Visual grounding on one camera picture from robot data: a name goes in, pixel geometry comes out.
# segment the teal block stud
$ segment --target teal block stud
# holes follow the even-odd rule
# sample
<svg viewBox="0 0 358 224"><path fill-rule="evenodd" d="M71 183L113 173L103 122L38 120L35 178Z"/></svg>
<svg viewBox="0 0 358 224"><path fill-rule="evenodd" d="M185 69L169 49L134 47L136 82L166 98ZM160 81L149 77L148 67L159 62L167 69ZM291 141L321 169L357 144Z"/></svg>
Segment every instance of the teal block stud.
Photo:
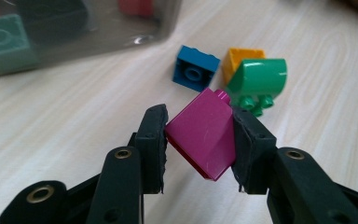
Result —
<svg viewBox="0 0 358 224"><path fill-rule="evenodd" d="M231 104L250 110L255 116L274 105L284 88L287 67L284 59L243 60L229 81L226 92Z"/></svg>
<svg viewBox="0 0 358 224"><path fill-rule="evenodd" d="M21 17L0 17L0 75L36 67L39 60L31 48Z"/></svg>

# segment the light wood surface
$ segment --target light wood surface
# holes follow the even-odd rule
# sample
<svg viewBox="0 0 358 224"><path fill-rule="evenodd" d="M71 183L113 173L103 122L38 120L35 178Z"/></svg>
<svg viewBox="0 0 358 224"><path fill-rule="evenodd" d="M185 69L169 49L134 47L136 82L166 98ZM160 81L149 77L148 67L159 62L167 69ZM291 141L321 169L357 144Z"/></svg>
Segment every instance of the light wood surface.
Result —
<svg viewBox="0 0 358 224"><path fill-rule="evenodd" d="M35 182L69 189L101 172L148 107L179 113L198 94L172 82L181 45L284 58L285 89L260 120L278 147L308 151L358 190L358 11L338 0L184 0L164 42L0 77L0 214ZM211 89L222 83L219 70ZM165 193L145 195L145 223L271 223L267 197L238 193L230 170L214 183L171 146L167 157Z"/></svg>

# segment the purple toy brick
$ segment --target purple toy brick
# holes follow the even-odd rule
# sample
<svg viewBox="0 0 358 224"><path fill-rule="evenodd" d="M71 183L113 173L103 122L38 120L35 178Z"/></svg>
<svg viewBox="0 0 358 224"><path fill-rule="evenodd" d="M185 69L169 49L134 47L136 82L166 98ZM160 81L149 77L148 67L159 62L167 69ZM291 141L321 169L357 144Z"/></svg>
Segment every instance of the purple toy brick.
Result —
<svg viewBox="0 0 358 224"><path fill-rule="evenodd" d="M209 88L165 128L168 141L206 179L216 181L235 161L229 97Z"/></svg>

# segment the green curved toy brick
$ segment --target green curved toy brick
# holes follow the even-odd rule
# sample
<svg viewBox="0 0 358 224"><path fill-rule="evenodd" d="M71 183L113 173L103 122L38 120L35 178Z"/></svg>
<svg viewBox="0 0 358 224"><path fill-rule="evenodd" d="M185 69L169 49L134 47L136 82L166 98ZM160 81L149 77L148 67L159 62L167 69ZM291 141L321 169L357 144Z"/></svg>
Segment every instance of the green curved toy brick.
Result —
<svg viewBox="0 0 358 224"><path fill-rule="evenodd" d="M0 17L0 74L36 67L39 60L31 48L21 17Z"/></svg>
<svg viewBox="0 0 358 224"><path fill-rule="evenodd" d="M226 87L231 104L261 116L263 109L274 105L287 77L284 59L243 60Z"/></svg>

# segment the tabletop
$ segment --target tabletop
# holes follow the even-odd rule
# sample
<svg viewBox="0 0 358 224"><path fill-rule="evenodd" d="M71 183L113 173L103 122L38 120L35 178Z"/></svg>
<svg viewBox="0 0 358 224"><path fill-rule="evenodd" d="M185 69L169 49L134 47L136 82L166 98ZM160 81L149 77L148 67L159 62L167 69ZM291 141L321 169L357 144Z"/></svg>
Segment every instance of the tabletop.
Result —
<svg viewBox="0 0 358 224"><path fill-rule="evenodd" d="M146 109L170 119L196 91L172 82L182 45L223 59L228 48L284 58L285 88L259 120L277 147L309 152L358 191L358 9L338 0L184 0L165 41L0 77L0 214L22 189L69 189L101 172ZM210 85L224 88L219 69ZM145 195L145 223L271 223L265 195L238 192L231 170L207 181L171 146L164 194Z"/></svg>

